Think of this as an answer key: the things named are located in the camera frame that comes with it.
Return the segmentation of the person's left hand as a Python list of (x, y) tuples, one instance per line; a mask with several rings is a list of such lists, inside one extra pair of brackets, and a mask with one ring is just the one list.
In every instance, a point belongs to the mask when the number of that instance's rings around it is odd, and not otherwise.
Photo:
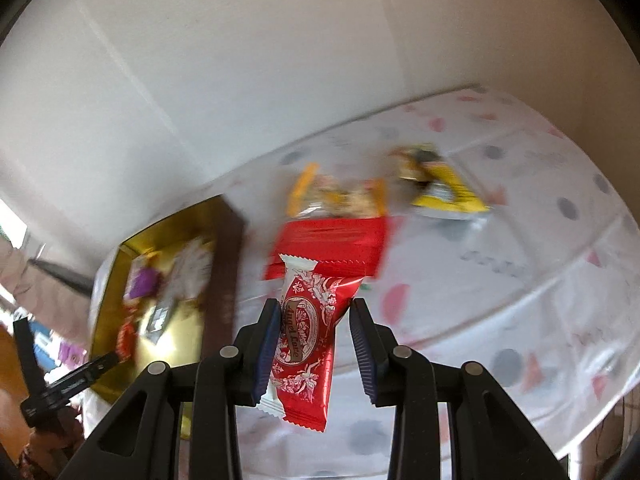
[(85, 442), (84, 428), (78, 419), (79, 412), (66, 406), (58, 412), (58, 426), (54, 429), (35, 429), (29, 437), (29, 454), (32, 459), (50, 474), (64, 468), (64, 451), (75, 453)]

